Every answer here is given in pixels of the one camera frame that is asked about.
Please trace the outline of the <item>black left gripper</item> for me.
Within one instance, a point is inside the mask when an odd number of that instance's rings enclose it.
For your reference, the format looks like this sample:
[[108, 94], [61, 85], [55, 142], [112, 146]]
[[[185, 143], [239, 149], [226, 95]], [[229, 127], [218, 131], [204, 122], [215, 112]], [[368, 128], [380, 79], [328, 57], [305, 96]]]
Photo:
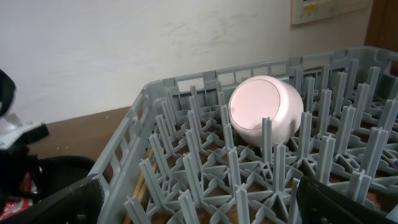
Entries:
[[29, 174], [36, 186], [40, 185], [39, 159], [36, 154], [29, 154], [27, 146], [13, 146], [1, 150], [1, 211], [8, 202], [28, 198], [37, 203], [40, 194], [22, 189], [25, 175]]

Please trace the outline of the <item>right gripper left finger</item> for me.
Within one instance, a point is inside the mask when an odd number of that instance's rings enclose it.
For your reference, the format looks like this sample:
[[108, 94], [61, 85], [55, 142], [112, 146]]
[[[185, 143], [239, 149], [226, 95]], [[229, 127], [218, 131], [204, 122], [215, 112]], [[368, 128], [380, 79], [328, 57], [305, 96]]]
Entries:
[[100, 176], [90, 174], [1, 223], [96, 223], [104, 201], [103, 193]]

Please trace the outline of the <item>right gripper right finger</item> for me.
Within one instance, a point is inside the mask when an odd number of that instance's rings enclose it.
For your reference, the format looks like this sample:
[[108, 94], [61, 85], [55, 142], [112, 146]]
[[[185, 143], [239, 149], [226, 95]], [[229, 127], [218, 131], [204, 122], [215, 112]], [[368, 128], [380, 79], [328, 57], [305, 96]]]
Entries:
[[304, 224], [397, 224], [309, 176], [301, 178], [296, 199]]

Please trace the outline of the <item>red snack wrapper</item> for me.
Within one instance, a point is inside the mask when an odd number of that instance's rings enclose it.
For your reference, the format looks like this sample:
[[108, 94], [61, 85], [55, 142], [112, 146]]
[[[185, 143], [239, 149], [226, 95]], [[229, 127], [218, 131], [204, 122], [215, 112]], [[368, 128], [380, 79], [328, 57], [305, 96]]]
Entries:
[[[37, 193], [37, 187], [30, 178], [30, 174], [26, 173], [21, 183], [21, 190], [26, 193]], [[11, 216], [28, 209], [34, 204], [33, 199], [22, 198], [16, 199], [13, 202], [6, 202], [4, 208], [1, 210], [1, 220], [5, 220]]]

